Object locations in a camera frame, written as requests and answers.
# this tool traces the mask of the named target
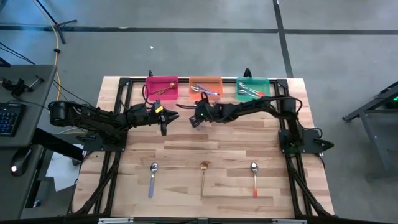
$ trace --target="pink tray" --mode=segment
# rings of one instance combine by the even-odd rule
[[[176,88],[169,89],[165,93],[155,96],[154,91],[161,90],[170,86],[171,82],[177,84]],[[145,84],[148,88],[148,100],[176,100],[178,98],[178,77],[177,76],[167,76],[167,77],[147,77],[145,79]]]

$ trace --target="computer mouse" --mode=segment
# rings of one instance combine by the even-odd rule
[[[25,174],[31,154],[32,150],[29,147],[23,147],[17,150],[11,159],[11,175],[20,177]]]

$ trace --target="spoon with orange handle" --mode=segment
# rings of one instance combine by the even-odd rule
[[[252,162],[250,165],[251,170],[253,171],[254,174],[254,192],[253,192],[253,197],[257,198],[257,172],[259,171],[259,167],[255,162]]]

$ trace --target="metal stand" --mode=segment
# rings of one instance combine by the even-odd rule
[[[63,28],[64,26],[66,26],[67,24],[69,24],[69,23],[77,22],[77,19],[74,19],[74,20],[71,20],[71,21],[67,21],[67,22],[58,23],[58,22],[56,22],[55,19],[51,16],[51,14],[46,10],[46,8],[42,5],[42,3],[41,3],[39,0],[36,0],[36,1],[37,1],[37,3],[40,5],[40,7],[45,11],[45,13],[49,16],[49,18],[54,22],[54,27],[55,27],[56,30],[58,31],[62,43],[63,43],[63,44],[66,44],[67,42],[65,41],[65,38],[63,37],[63,34],[62,34],[62,28]]]
[[[355,118],[361,118],[366,134],[368,134],[368,138],[372,144],[372,148],[377,151],[381,158],[381,162],[383,163],[384,171],[368,174],[366,176],[367,181],[398,177],[398,169],[394,165],[391,155],[389,154],[389,151],[398,151],[396,137],[389,136],[391,133],[395,133],[396,131],[396,129],[391,127],[391,125],[393,124],[393,121],[396,121],[398,118],[398,110],[377,110],[378,107],[391,102],[396,97],[398,97],[398,82],[385,88],[369,103],[366,103],[351,112],[349,115],[343,117],[343,120],[347,123],[351,122]],[[382,125],[385,127],[383,128],[384,130],[381,128],[377,129],[375,125],[371,125],[371,122],[374,119],[383,121]]]

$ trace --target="yellow cable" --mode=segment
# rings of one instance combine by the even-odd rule
[[[55,31],[55,28],[54,28],[54,26],[52,25],[50,18],[48,17],[48,15],[46,15],[46,13],[43,11],[43,9],[37,5],[37,3],[36,3],[34,0],[32,0],[32,2],[33,2],[33,4],[35,4],[35,6],[40,10],[40,12],[43,14],[43,16],[45,17],[45,19],[47,20],[47,22],[49,22],[49,24],[50,24],[50,26],[51,26],[51,28],[52,28],[52,30],[53,30],[53,32],[54,32],[55,40],[56,40],[56,42],[57,42],[57,46],[56,46],[55,48],[56,48],[57,50],[59,50],[59,48],[60,48],[59,43],[60,43],[60,42],[59,42],[59,40],[58,40],[58,34],[57,34],[57,31]],[[54,62],[54,65],[57,66],[57,64],[58,64],[58,52],[55,52],[55,62]],[[58,94],[57,94],[57,100],[60,100],[60,94],[61,94],[61,79],[60,79],[60,74],[58,73],[58,69],[57,69],[57,71],[55,72],[55,74],[57,74],[57,79],[58,79],[58,83],[59,83],[59,86],[58,86]]]

